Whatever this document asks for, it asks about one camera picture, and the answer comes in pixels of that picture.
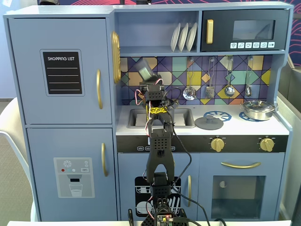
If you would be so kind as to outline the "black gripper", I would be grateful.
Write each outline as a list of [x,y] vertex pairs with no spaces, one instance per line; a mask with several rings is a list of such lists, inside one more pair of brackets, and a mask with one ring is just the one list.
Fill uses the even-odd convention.
[[155,76],[154,84],[150,81],[142,81],[139,83],[140,91],[147,101],[161,101],[165,92],[164,81],[161,75]]

